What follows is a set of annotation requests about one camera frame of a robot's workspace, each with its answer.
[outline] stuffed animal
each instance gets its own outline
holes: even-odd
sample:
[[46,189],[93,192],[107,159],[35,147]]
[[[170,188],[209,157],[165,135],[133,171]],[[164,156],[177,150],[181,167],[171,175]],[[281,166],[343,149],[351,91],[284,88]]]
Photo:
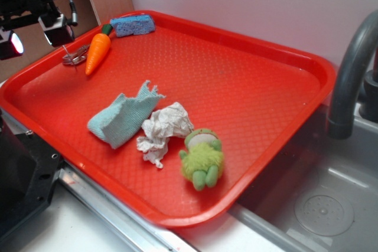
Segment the stuffed animal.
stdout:
[[214,187],[222,176],[224,155],[221,141],[210,129],[198,129],[191,132],[185,139],[188,153],[181,150],[181,173],[191,181],[197,191],[206,185]]

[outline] gray faucet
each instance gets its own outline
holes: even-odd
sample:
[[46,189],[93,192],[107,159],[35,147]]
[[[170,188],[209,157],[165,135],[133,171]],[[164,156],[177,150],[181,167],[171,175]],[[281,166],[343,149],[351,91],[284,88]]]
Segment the gray faucet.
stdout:
[[329,137],[346,139],[353,130],[357,99],[362,118],[378,122],[378,55],[374,67],[366,72],[378,47],[378,10],[372,12],[357,29],[338,71],[328,109],[326,129]]

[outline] cloth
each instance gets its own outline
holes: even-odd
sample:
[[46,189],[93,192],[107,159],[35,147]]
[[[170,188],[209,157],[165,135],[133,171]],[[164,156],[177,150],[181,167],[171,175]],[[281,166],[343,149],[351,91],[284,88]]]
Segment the cloth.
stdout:
[[163,168],[160,161],[168,152],[170,137],[184,138],[194,130],[194,126],[184,107],[175,102],[153,112],[151,118],[143,122],[142,129],[146,136],[136,139],[137,149],[144,153],[143,160],[150,161],[157,168]]
[[107,108],[93,116],[88,129],[99,139],[116,149],[127,142],[141,128],[159,100],[157,86],[150,91],[149,81],[144,82],[137,97],[126,97],[123,93]]

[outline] light blue cloth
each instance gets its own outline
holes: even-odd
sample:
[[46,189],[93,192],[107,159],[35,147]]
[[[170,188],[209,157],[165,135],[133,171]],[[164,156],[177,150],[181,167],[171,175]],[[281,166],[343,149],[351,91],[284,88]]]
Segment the light blue cloth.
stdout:
[[150,15],[127,16],[111,19],[117,37],[127,35],[144,35],[156,30],[154,20]]
[[149,91],[148,84],[149,81],[146,81],[142,85],[137,97],[127,98],[120,94],[109,107],[89,120],[88,129],[113,149],[123,145],[141,128],[143,121],[149,118],[164,97],[158,94],[156,86]]

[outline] stainless steel sink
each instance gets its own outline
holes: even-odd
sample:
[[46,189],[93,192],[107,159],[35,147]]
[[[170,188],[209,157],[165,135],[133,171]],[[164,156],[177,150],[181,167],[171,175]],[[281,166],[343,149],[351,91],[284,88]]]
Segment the stainless steel sink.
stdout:
[[325,112],[310,117],[232,211],[287,251],[378,251],[378,124],[356,117],[352,137],[333,140]]

